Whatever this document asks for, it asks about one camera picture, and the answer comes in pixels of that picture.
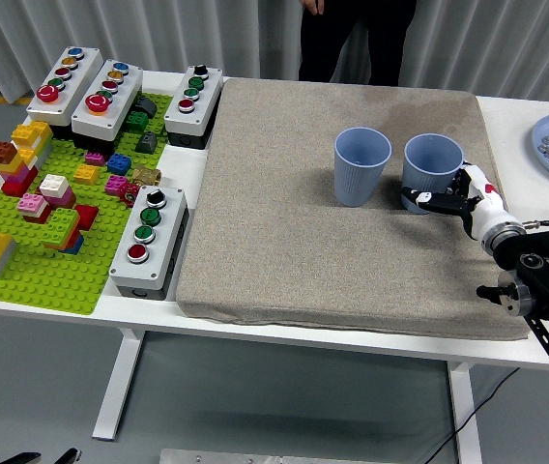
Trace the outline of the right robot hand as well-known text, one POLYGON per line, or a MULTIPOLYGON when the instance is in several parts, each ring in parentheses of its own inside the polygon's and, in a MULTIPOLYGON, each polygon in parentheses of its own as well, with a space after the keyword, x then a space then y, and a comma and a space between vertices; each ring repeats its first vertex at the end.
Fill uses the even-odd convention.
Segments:
POLYGON ((401 193, 426 212, 460 217, 467 235, 489 254, 506 238, 526 234, 522 222, 506 210, 503 198, 477 165, 465 162, 450 189, 451 193, 439 193, 403 187, 401 193))

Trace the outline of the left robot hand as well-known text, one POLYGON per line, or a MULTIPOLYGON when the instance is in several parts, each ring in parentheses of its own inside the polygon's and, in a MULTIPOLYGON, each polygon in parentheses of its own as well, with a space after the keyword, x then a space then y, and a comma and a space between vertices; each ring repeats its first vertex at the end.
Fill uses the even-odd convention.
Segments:
MULTIPOLYGON (((39 463, 42 454, 37 451, 23 451, 14 456, 11 456, 3 461, 1 464, 27 464, 27 463, 39 463)), ((55 464, 72 464, 77 462, 81 457, 81 450, 77 448, 67 449, 60 457, 55 461, 55 464)))

